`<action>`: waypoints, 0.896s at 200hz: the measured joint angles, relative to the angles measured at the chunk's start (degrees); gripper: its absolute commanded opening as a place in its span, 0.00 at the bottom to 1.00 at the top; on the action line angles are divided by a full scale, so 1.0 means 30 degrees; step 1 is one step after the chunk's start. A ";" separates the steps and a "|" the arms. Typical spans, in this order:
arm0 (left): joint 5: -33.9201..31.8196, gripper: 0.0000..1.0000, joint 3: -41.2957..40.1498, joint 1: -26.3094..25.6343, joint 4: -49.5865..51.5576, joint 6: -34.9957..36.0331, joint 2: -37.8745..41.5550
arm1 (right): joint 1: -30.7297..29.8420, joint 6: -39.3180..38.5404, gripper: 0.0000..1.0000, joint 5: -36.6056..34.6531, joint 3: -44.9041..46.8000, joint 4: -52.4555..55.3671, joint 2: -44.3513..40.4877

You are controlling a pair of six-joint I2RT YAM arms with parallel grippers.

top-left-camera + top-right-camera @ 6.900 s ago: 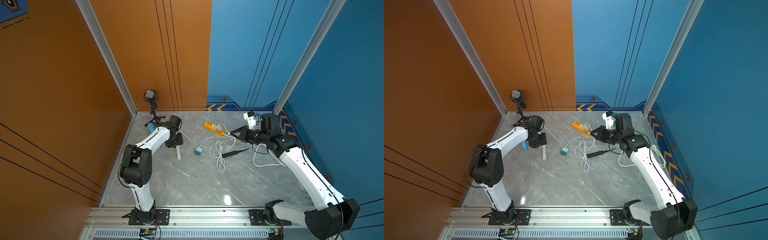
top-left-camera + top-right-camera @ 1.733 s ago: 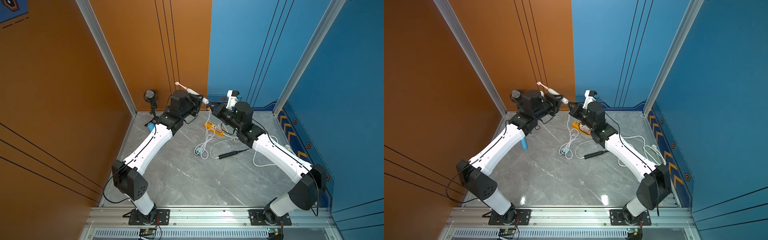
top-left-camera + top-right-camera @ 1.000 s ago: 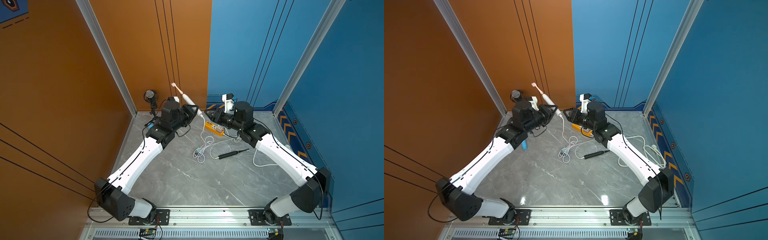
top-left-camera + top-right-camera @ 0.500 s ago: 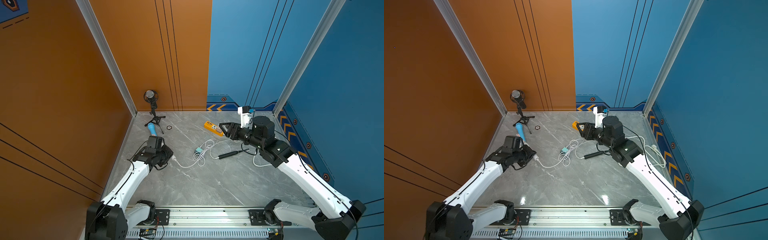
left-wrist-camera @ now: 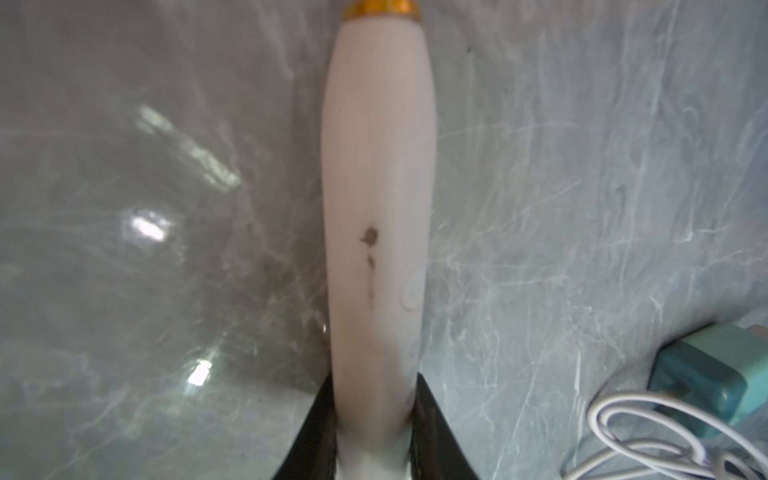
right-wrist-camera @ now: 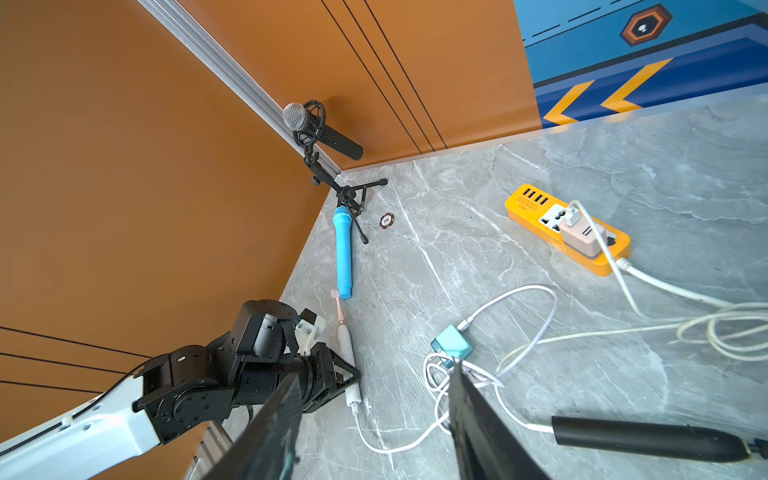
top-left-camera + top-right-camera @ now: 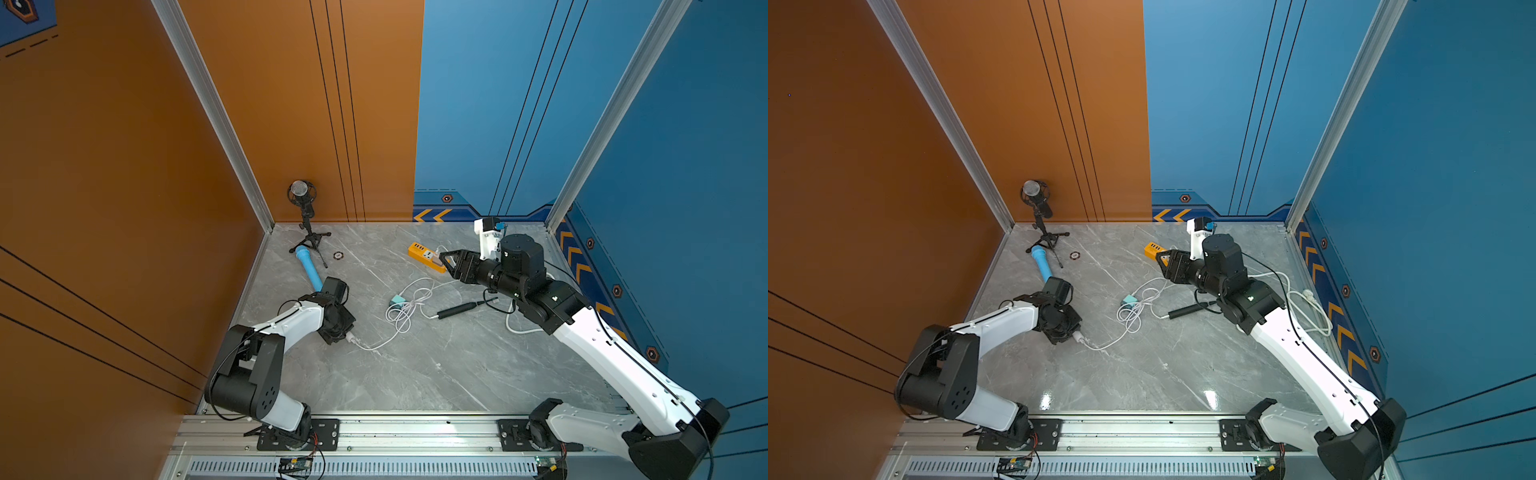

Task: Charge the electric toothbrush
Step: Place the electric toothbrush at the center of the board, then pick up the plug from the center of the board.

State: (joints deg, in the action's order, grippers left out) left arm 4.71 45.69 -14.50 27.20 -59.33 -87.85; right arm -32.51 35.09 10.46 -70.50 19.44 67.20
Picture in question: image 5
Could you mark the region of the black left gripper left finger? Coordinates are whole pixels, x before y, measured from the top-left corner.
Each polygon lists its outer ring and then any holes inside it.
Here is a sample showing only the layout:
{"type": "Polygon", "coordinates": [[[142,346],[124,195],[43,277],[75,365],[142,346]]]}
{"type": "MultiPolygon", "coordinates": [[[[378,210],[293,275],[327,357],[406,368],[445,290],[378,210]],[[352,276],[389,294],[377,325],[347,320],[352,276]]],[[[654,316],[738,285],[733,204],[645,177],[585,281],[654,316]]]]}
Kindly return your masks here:
{"type": "Polygon", "coordinates": [[[334,480],[337,419],[332,376],[328,375],[274,480],[334,480]]]}

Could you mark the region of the teal usb charger block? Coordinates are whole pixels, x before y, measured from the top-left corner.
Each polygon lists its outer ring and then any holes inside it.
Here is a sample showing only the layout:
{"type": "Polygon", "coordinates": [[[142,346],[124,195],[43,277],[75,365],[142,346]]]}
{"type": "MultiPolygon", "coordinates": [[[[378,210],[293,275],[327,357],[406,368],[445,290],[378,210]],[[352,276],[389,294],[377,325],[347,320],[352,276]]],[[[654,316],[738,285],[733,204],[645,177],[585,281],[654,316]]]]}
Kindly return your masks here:
{"type": "Polygon", "coordinates": [[[716,323],[661,348],[647,389],[735,426],[767,403],[767,329],[716,323]]]}

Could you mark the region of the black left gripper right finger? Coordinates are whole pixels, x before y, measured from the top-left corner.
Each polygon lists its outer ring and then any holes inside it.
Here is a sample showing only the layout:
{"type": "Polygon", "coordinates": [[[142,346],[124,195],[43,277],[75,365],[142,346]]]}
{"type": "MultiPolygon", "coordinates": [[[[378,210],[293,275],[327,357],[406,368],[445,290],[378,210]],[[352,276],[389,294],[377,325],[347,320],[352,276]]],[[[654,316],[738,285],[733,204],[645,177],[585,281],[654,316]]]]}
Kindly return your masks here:
{"type": "Polygon", "coordinates": [[[424,376],[418,374],[409,449],[414,480],[478,480],[424,376]]]}

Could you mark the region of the white pink electric toothbrush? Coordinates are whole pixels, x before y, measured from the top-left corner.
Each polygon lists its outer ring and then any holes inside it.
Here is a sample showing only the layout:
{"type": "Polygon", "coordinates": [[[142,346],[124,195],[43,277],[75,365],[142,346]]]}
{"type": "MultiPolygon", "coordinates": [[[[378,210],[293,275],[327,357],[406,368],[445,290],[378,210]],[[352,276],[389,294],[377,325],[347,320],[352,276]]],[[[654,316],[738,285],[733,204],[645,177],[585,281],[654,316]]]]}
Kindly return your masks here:
{"type": "Polygon", "coordinates": [[[402,479],[417,384],[436,105],[414,1],[354,1],[332,53],[321,173],[343,479],[402,479]]]}

